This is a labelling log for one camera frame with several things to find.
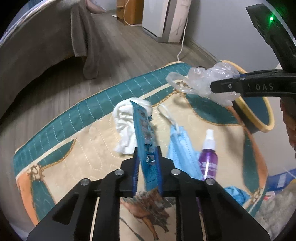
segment metal screw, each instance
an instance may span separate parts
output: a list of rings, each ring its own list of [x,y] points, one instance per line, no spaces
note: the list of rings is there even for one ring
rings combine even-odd
[[[205,180],[205,182],[206,182],[208,185],[214,185],[215,180],[212,179],[212,178],[207,178],[207,179]]]
[[[88,179],[88,178],[84,178],[84,179],[82,179],[81,181],[80,181],[80,184],[82,185],[82,186],[86,186],[86,185],[88,185],[90,183],[90,180]]]
[[[115,171],[115,175],[116,176],[121,176],[121,175],[123,175],[124,174],[124,170],[122,170],[122,169],[117,169],[116,171]]]
[[[180,171],[179,169],[173,169],[173,170],[171,170],[170,172],[171,172],[171,174],[173,174],[173,175],[179,175],[179,174],[181,173],[181,171]]]

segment clear plastic bag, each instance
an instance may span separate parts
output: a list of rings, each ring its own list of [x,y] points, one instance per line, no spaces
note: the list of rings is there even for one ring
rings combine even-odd
[[[213,93],[210,85],[213,81],[238,76],[239,72],[233,65],[221,62],[209,69],[191,68],[188,77],[171,72],[168,74],[166,81],[182,93],[207,97],[221,106],[232,106],[232,101],[238,98],[240,94],[235,92]]]

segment person's hand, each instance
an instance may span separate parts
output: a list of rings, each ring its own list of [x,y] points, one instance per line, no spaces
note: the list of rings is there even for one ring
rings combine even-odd
[[[285,105],[281,99],[281,111],[283,112],[283,121],[287,127],[290,145],[296,147],[296,121],[287,114]]]

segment white bottle cap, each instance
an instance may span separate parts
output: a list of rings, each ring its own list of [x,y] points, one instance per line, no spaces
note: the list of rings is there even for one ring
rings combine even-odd
[[[215,140],[214,140],[214,131],[211,129],[207,130],[207,135],[205,137],[204,144],[202,146],[202,149],[211,149],[215,150]]]

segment gray wood flooring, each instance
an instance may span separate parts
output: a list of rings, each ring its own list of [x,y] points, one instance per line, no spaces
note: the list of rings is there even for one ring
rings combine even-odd
[[[93,15],[104,42],[96,79],[84,79],[81,58],[64,60],[23,89],[0,120],[0,205],[8,220],[25,231],[33,225],[12,170],[15,150],[78,101],[177,60],[180,44],[157,43],[141,27],[124,26],[112,14]],[[192,66],[212,66],[186,46],[180,58]]]

